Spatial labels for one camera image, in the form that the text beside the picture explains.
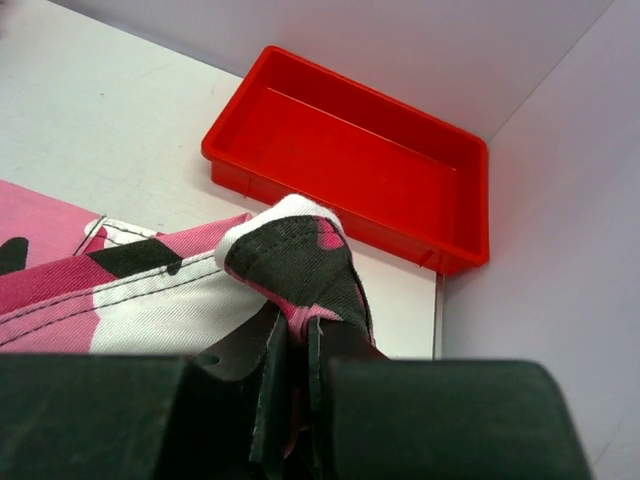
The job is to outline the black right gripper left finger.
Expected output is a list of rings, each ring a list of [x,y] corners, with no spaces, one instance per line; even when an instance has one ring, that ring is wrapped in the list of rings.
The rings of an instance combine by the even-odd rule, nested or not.
[[[265,304],[191,356],[5,354],[5,479],[279,479],[287,327]]]

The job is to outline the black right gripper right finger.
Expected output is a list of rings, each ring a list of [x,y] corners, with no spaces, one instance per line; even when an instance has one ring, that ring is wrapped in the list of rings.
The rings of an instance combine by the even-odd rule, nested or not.
[[[317,479],[588,479],[563,394],[517,360],[392,360],[355,327],[308,330]]]

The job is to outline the pink camo trousers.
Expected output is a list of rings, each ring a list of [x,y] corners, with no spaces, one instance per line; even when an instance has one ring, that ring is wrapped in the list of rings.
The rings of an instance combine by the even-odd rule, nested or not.
[[[1,358],[196,355],[267,303],[287,327],[285,455],[306,425],[310,322],[347,323],[375,345],[331,211],[290,195],[165,234],[1,185]]]

